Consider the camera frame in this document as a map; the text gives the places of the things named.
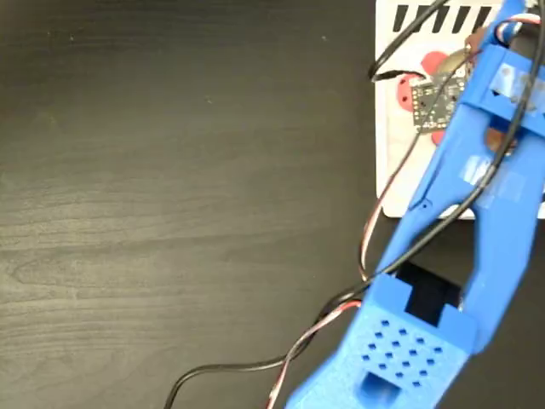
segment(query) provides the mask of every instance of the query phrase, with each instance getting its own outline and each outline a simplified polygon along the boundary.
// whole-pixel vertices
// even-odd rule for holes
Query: dark wooden table
[[[159,409],[192,366],[284,352],[358,279],[375,194],[373,12],[1,2],[0,407]],[[472,231],[454,226],[420,262],[463,281]],[[543,237],[494,343],[442,407],[541,405]],[[293,365],[286,393],[347,322]],[[195,379],[176,407],[261,407],[275,376]]]

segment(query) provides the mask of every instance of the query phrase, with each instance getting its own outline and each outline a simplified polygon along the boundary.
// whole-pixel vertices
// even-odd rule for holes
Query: electronic component
[[[413,79],[412,88],[413,121],[417,130],[424,133],[445,130],[456,109],[456,104],[466,86],[465,68],[460,68],[454,77],[443,85],[448,74],[439,74],[431,80]],[[435,104],[435,96],[444,86],[441,96]]]

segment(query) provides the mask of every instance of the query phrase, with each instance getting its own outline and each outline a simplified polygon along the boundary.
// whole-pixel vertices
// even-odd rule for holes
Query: white wire
[[[280,394],[280,390],[286,378],[286,373],[288,372],[288,366],[290,365],[290,362],[293,360],[295,354],[297,353],[297,349],[301,346],[301,344],[303,344],[314,333],[321,330],[322,328],[330,324],[332,321],[336,320],[342,313],[344,313],[350,308],[356,308],[356,307],[358,308],[361,307],[360,301],[349,301],[349,302],[345,302],[341,304],[339,307],[335,308],[333,311],[327,314],[321,321],[311,326],[308,330],[306,330],[303,333],[303,335],[299,337],[299,339],[291,347],[290,351],[288,351],[288,354],[286,354],[286,357],[284,359],[284,365],[282,366],[282,369],[280,373],[278,374],[278,379],[276,383],[272,386],[271,393],[269,394],[269,400],[267,402],[266,409],[274,408],[274,404],[276,403],[278,399],[278,395]]]

